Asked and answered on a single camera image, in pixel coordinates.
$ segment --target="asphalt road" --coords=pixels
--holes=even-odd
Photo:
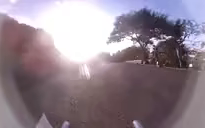
[[[89,71],[90,79],[62,71],[43,80],[17,78],[33,126],[42,113],[54,128],[65,120],[71,128],[132,128],[133,120],[145,128],[169,126],[179,118],[172,115],[184,90],[192,90],[198,76],[195,71],[124,63]]]

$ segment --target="sunlight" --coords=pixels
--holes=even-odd
[[[37,22],[53,36],[63,55],[78,62],[104,51],[113,29],[109,15],[85,2],[56,2]]]

